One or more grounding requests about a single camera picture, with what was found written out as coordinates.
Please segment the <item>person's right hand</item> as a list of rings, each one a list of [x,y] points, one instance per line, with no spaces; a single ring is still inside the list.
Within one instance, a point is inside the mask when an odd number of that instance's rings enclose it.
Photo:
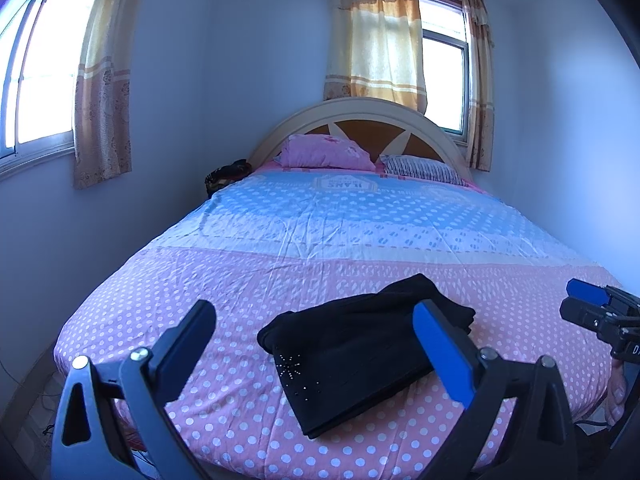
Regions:
[[[613,360],[603,408],[608,426],[613,427],[623,417],[626,393],[627,382],[624,376],[624,363],[620,360]]]

